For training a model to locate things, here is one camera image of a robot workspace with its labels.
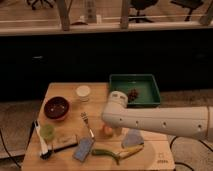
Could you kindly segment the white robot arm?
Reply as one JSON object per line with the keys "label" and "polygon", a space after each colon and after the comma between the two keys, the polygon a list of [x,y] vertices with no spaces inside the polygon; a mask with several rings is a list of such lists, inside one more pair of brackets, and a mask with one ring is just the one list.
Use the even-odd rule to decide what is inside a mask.
{"label": "white robot arm", "polygon": [[102,120],[124,127],[213,142],[213,107],[128,108],[127,96],[109,94]]}

